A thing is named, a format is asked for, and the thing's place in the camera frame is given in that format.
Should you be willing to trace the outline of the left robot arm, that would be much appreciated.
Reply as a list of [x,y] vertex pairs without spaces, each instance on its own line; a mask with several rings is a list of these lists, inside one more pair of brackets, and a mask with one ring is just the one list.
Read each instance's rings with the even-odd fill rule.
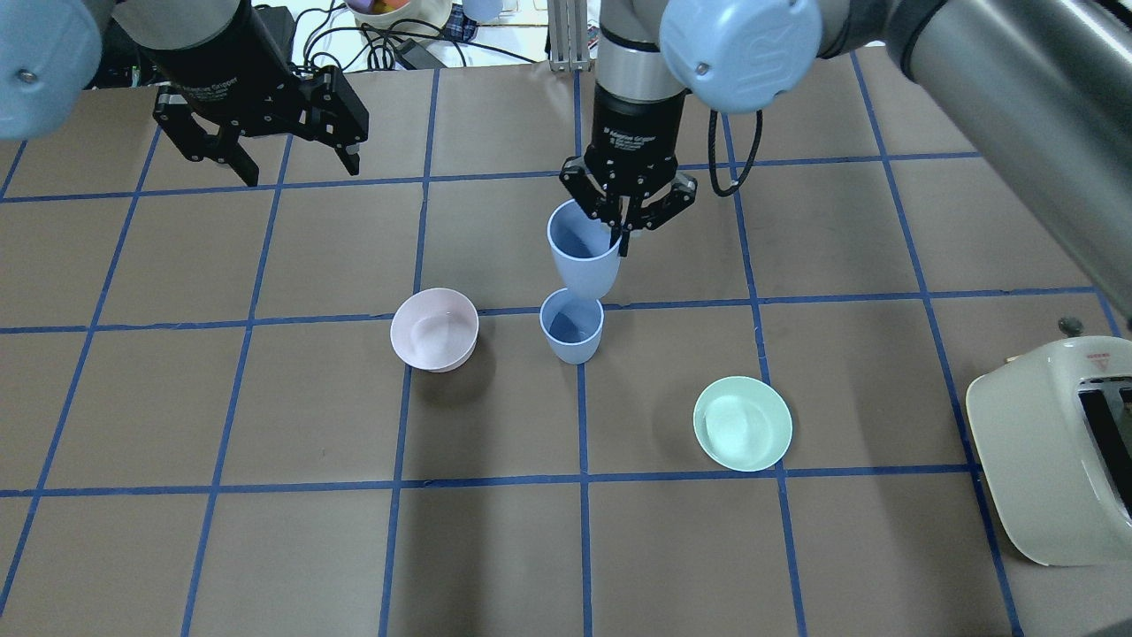
[[152,110],[187,161],[211,161],[257,186],[243,138],[291,134],[360,173],[371,117],[336,64],[299,70],[250,1],[5,1],[1,134],[55,132],[122,34],[164,85]]

